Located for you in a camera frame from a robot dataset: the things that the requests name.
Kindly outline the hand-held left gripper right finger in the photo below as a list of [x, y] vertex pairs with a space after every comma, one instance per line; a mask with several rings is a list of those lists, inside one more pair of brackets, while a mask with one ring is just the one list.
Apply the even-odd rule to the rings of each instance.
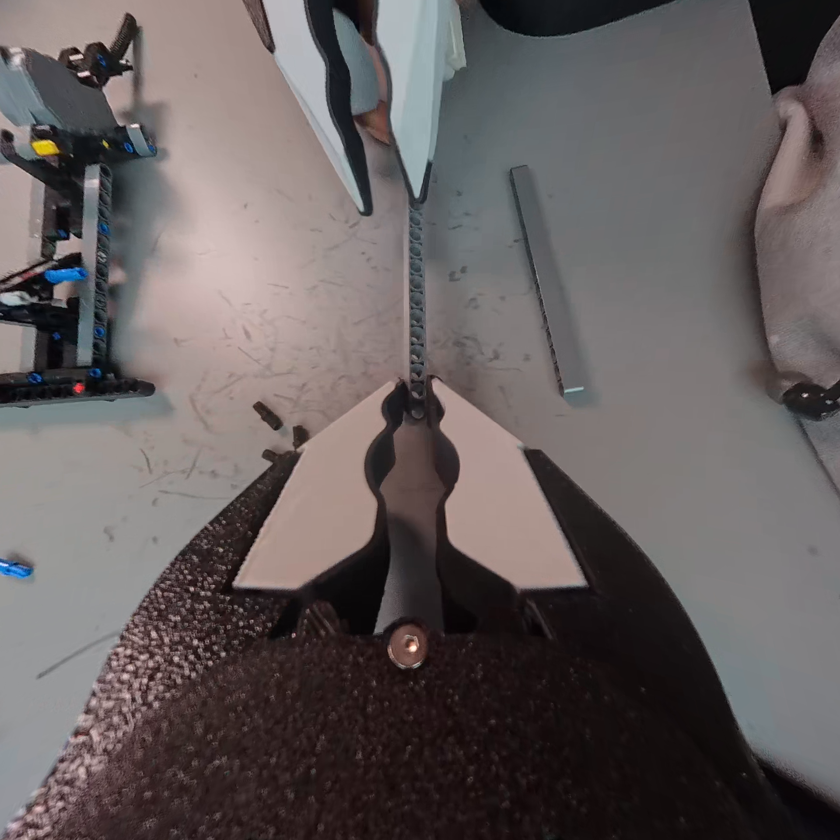
[[525, 444], [442, 380], [429, 385], [444, 630], [518, 632], [535, 595], [588, 592], [588, 580]]

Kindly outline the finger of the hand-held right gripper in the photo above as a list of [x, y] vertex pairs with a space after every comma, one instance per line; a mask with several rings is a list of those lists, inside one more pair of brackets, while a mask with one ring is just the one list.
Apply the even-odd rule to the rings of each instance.
[[385, 69], [388, 127], [409, 200], [423, 204], [444, 84], [459, 70], [459, 4], [377, 2], [375, 46]]
[[375, 107], [371, 53], [330, 1], [262, 2], [271, 53], [343, 186], [363, 216], [373, 211], [355, 115]]

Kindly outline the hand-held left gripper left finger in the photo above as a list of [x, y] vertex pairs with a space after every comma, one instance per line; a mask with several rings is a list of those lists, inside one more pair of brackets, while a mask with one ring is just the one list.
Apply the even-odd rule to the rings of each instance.
[[392, 380], [316, 433], [294, 466], [234, 578], [242, 592], [288, 599], [276, 630], [326, 602], [355, 635], [372, 635], [390, 569], [382, 484], [407, 389]]

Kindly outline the long black toy beam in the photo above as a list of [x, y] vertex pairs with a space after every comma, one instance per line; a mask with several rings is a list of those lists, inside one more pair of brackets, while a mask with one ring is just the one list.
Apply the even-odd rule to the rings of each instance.
[[586, 390], [588, 375], [537, 182], [526, 165], [512, 167], [509, 179], [554, 377], [563, 396], [579, 395]]
[[152, 383], [100, 369], [17, 372], [1, 376], [1, 406], [116, 402], [155, 394]]
[[405, 330], [408, 408], [414, 421], [423, 421], [427, 410], [427, 314], [425, 277], [424, 210], [409, 206], [405, 239]]

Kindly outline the partly built toy chassis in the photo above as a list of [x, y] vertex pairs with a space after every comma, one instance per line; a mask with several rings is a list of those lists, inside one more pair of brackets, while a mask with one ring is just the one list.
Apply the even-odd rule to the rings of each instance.
[[152, 159], [141, 123], [120, 123], [105, 94], [134, 70], [140, 32], [130, 13], [110, 45], [68, 47], [58, 57], [2, 47], [2, 162], [43, 188], [35, 205], [35, 258], [2, 277], [3, 325], [35, 331], [27, 370], [100, 369], [124, 375], [111, 356], [113, 168]]

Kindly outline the grey desk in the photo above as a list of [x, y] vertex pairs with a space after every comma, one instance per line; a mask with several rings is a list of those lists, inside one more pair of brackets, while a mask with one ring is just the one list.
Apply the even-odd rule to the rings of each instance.
[[[153, 397], [2, 408], [2, 828], [189, 540], [404, 359], [396, 163], [358, 214], [241, 2], [2, 2], [2, 44], [142, 28], [115, 108], [117, 351]], [[767, 396], [752, 222], [775, 119], [747, 2], [522, 38], [481, 9], [444, 93], [427, 204], [433, 371], [542, 449], [685, 605], [753, 750], [838, 805], [838, 497]], [[511, 184], [534, 173], [588, 384], [562, 395]]]

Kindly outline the person's right hand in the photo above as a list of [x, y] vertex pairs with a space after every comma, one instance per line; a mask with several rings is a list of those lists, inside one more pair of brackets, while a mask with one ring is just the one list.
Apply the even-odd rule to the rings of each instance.
[[356, 122], [377, 142], [391, 145], [389, 87], [385, 72], [385, 64], [380, 51], [375, 47], [374, 38], [374, 1], [357, 1], [356, 13], [358, 29], [365, 42], [374, 64], [375, 75], [379, 88], [379, 100], [375, 109], [361, 114]]

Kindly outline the person's beige clothing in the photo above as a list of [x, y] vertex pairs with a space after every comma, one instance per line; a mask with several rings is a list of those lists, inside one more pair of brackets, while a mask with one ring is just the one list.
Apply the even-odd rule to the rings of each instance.
[[773, 99], [780, 143], [755, 216], [763, 326], [784, 375], [839, 374], [839, 22], [805, 80]]

